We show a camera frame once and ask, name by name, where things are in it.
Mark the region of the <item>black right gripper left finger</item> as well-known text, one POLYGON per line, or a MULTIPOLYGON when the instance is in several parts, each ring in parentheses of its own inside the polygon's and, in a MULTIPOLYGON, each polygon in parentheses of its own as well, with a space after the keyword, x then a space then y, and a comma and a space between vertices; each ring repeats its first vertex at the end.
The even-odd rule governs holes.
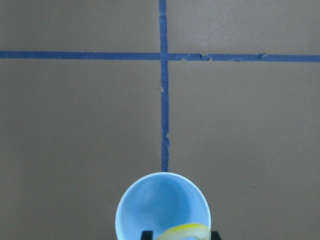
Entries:
POLYGON ((153 240, 153 231, 152 230, 142 231, 140 240, 153 240))

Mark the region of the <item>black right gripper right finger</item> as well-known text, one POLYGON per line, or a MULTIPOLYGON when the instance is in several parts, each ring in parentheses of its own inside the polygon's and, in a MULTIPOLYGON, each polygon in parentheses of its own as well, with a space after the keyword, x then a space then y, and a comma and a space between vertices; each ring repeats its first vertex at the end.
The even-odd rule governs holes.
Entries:
POLYGON ((217 231, 211 231, 211 240, 222 240, 219 232, 217 231))

